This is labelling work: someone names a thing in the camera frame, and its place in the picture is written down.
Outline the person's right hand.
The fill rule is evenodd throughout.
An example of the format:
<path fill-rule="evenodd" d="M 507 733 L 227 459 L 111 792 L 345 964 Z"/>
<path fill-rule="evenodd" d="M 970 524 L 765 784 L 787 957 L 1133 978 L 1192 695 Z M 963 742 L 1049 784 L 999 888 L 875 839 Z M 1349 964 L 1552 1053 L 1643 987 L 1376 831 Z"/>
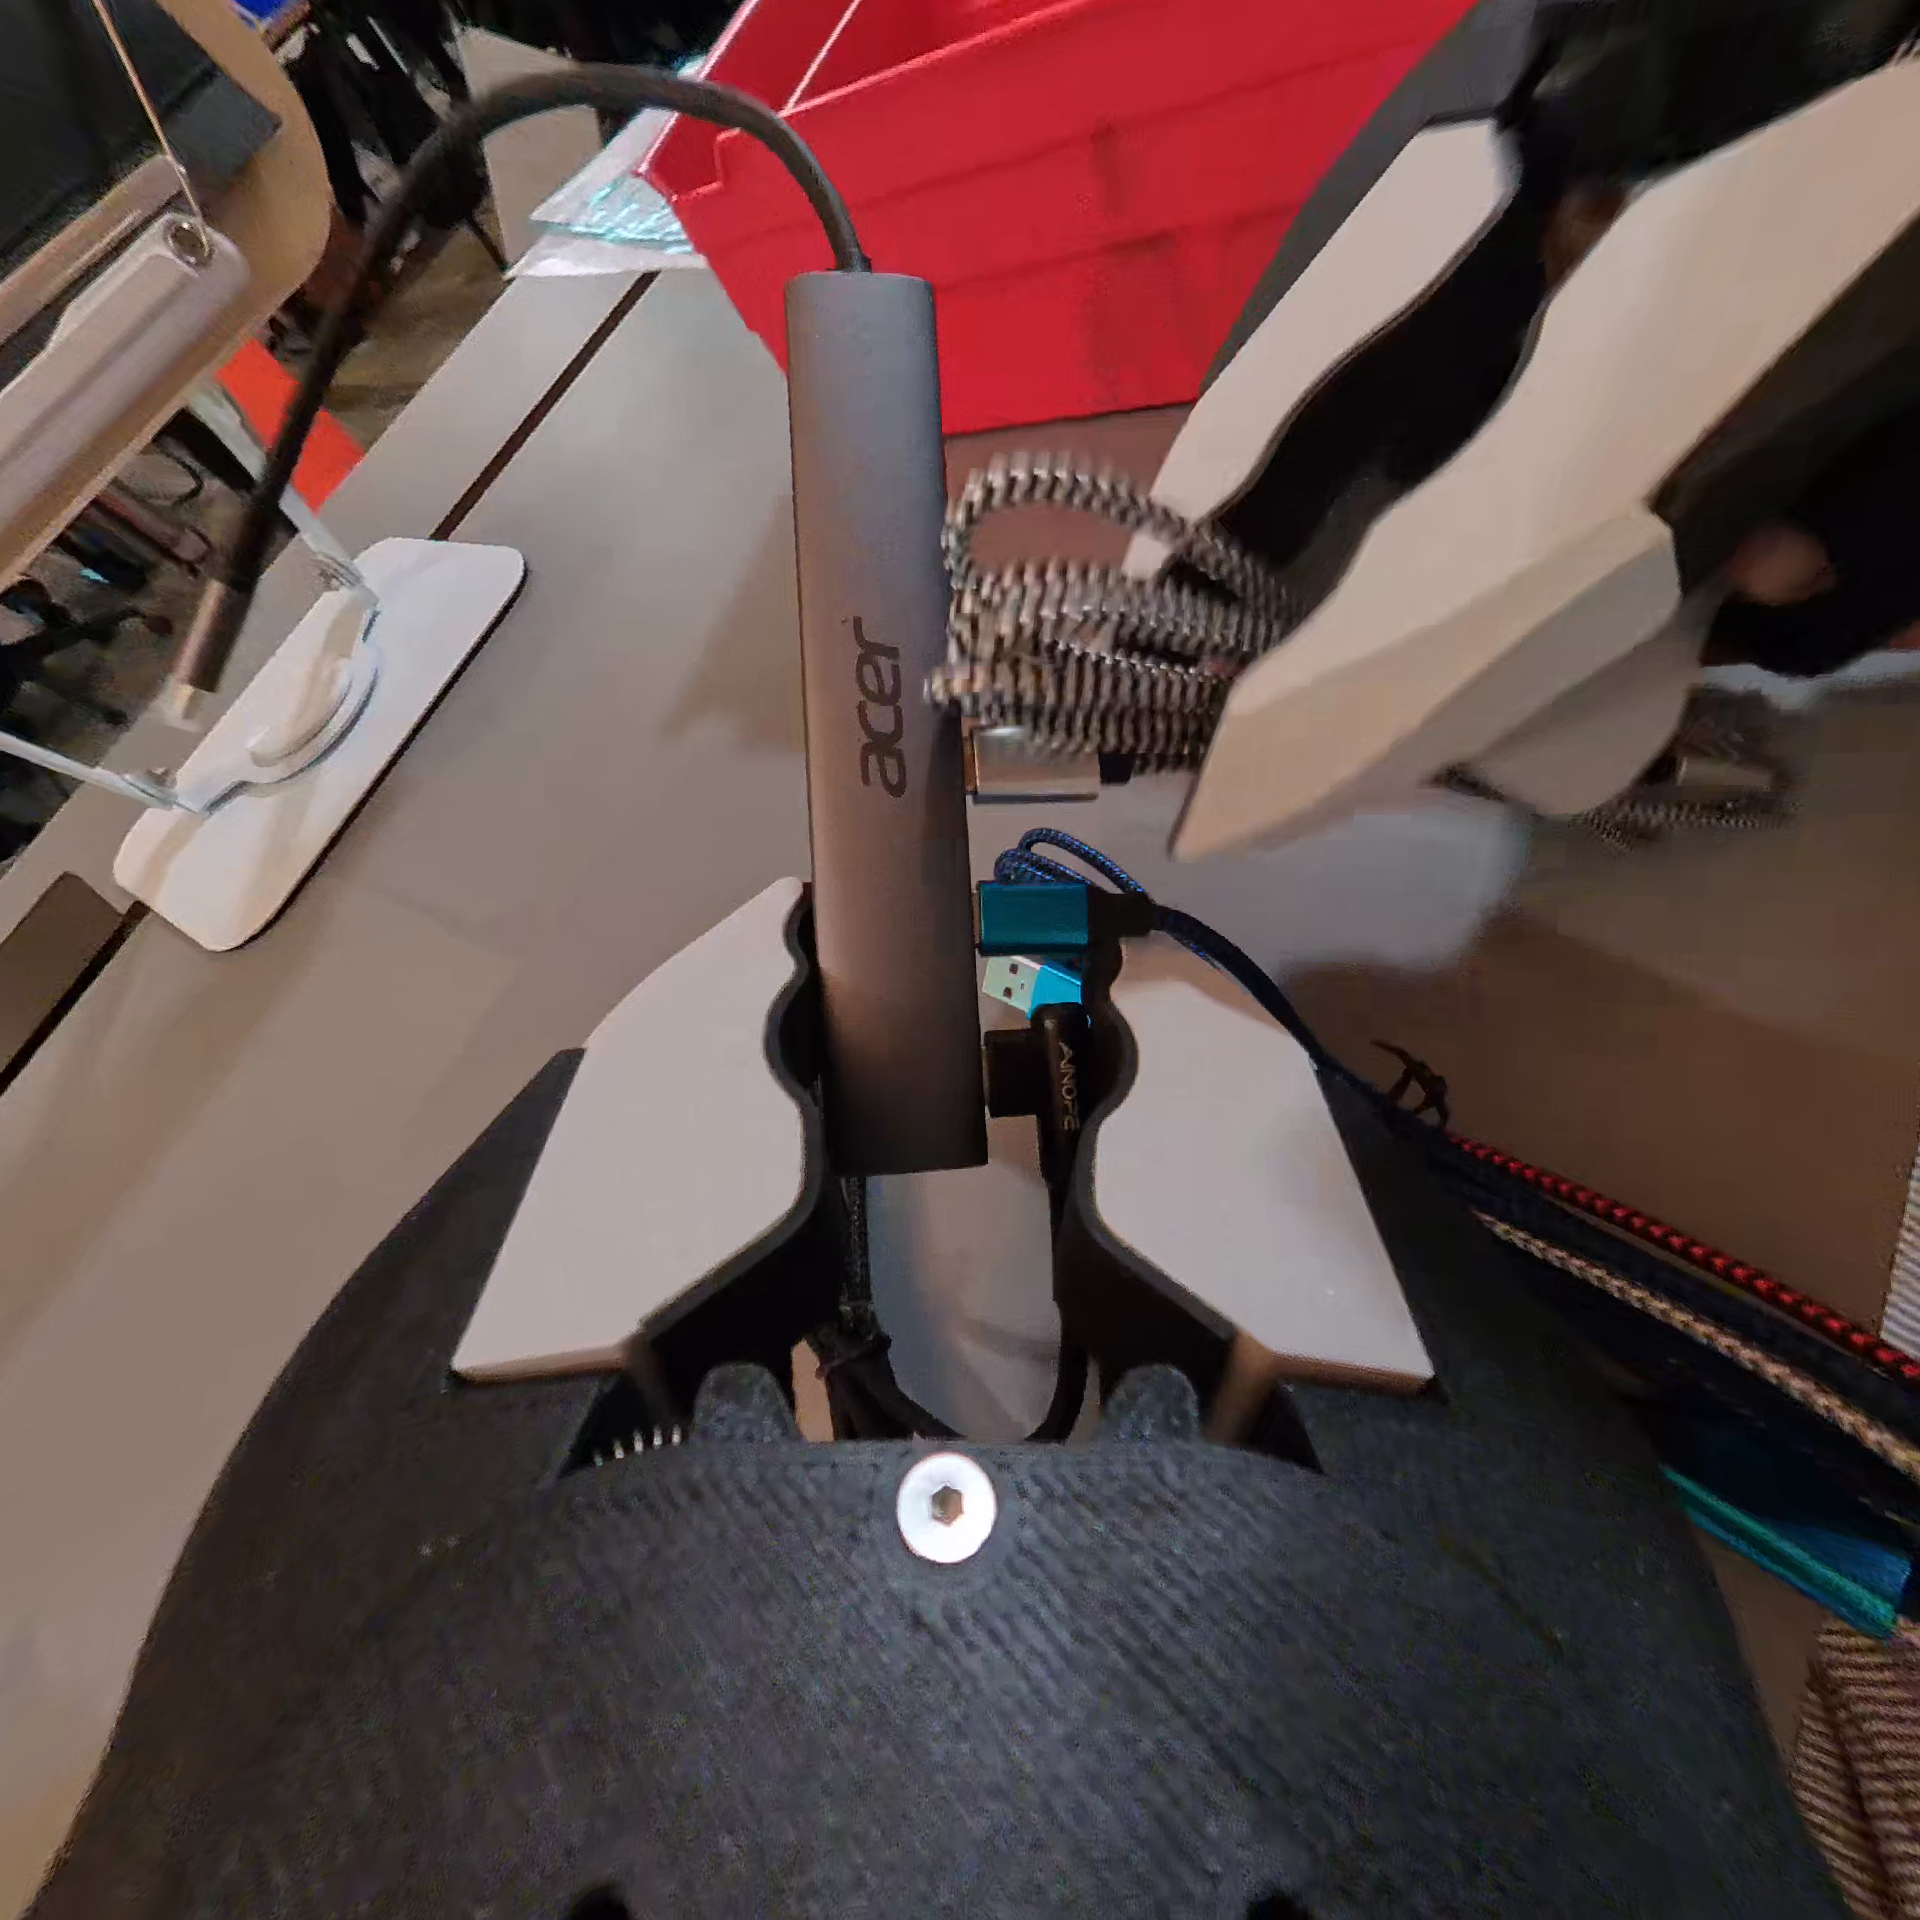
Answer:
<path fill-rule="evenodd" d="M 1833 623 L 1837 561 L 1797 524 L 1752 532 L 1721 561 L 1721 619 L 1762 635 L 1812 635 Z"/>

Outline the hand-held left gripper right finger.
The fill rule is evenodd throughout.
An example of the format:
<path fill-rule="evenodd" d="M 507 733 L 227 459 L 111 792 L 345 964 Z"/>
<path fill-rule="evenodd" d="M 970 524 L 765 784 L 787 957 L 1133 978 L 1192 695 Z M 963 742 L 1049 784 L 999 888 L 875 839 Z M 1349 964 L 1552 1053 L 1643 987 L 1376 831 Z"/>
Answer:
<path fill-rule="evenodd" d="M 1434 1365 L 1310 1048 L 1204 957 L 1119 957 L 1062 1218 L 1062 1314 L 1113 1389 L 1312 1377 L 1422 1398 Z"/>

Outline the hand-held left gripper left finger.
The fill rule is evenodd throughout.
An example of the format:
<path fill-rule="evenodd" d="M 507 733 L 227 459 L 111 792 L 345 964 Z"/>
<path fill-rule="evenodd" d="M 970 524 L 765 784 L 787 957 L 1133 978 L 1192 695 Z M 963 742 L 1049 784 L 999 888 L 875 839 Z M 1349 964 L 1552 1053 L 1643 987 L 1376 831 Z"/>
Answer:
<path fill-rule="evenodd" d="M 823 1106 L 787 1068 L 804 882 L 779 875 L 591 1034 L 494 1258 L 459 1377 L 563 1377 L 672 1354 L 787 1251 L 823 1205 Z"/>

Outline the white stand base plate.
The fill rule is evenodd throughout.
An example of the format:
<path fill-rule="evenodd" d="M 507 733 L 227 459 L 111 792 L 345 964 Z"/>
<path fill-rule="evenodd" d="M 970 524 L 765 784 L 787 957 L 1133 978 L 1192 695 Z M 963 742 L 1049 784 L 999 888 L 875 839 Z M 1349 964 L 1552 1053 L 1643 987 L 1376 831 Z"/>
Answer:
<path fill-rule="evenodd" d="M 244 249 L 168 207 L 59 310 L 0 401 L 6 534 L 175 352 L 206 352 L 244 291 Z M 298 897 L 523 588 L 514 544 L 375 540 L 356 556 L 322 515 L 294 507 L 294 524 L 325 588 L 175 773 L 107 773 L 6 733 L 6 757 L 136 805 L 111 882 L 211 952 Z"/>

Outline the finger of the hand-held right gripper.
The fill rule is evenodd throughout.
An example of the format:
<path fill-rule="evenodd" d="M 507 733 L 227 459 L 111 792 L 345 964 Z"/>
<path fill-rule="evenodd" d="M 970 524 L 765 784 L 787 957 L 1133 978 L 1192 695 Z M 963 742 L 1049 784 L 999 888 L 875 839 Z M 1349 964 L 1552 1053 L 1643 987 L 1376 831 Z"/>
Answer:
<path fill-rule="evenodd" d="M 1156 503 L 1209 516 L 1294 588 L 1487 588 L 1472 479 L 1499 463 L 1552 301 L 1552 125 L 1446 123 L 1380 172 L 1330 244 L 1225 352 Z"/>
<path fill-rule="evenodd" d="M 1533 507 L 1472 479 L 1496 578 L 1415 588 L 1286 588 L 1280 642 L 1250 662 L 1170 828 L 1176 858 L 1294 846 L 1359 810 L 1415 802 L 1446 773 L 1496 775 L 1533 810 L 1584 810 L 1627 775 L 1681 710 L 1681 651 L 1705 588 L 1679 593 L 1667 534 L 1643 515 L 1533 534 Z"/>

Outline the grey striped cloth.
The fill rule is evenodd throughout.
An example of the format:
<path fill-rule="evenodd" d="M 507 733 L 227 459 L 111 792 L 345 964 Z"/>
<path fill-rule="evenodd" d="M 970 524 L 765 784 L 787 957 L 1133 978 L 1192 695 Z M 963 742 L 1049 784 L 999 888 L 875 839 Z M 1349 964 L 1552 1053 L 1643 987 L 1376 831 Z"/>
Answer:
<path fill-rule="evenodd" d="M 1794 1797 L 1861 1920 L 1920 1912 L 1920 1637 L 1822 1623 Z"/>

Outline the red plastic bin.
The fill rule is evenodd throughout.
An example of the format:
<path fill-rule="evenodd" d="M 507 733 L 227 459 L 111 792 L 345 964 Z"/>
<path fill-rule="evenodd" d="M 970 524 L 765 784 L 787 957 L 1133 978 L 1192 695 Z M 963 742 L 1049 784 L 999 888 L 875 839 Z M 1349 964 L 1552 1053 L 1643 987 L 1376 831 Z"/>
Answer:
<path fill-rule="evenodd" d="M 1198 401 L 1415 134 L 1508 112 L 1533 7 L 739 7 L 707 78 L 774 106 L 875 277 L 931 287 L 942 431 Z M 787 367 L 823 214 L 752 134 L 638 176 Z"/>

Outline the grey desk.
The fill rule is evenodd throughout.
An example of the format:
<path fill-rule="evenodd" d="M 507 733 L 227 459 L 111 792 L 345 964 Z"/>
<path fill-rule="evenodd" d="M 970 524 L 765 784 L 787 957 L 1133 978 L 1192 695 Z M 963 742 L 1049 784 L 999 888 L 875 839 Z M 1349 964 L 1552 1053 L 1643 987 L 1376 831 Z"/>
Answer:
<path fill-rule="evenodd" d="M 254 1404 L 371 1247 L 672 948 L 804 872 L 787 401 L 710 277 L 520 279 L 325 516 L 523 593 L 251 948 L 136 921 L 6 1084 L 6 1912 Z M 1876 1322 L 1913 1157 L 1913 666 L 1790 692 L 1774 831 L 1422 792 L 1182 864 L 1064 805 L 1458 1127 Z"/>

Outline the printed paper sheet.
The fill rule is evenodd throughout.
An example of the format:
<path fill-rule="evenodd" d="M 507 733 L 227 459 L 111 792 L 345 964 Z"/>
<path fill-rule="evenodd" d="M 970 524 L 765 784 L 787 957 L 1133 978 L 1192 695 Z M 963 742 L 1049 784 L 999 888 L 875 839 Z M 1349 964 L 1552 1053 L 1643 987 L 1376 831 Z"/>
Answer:
<path fill-rule="evenodd" d="M 636 172 L 636 160 L 586 167 L 531 207 L 531 249 L 507 263 L 520 277 L 653 277 L 707 269 L 672 205 Z"/>

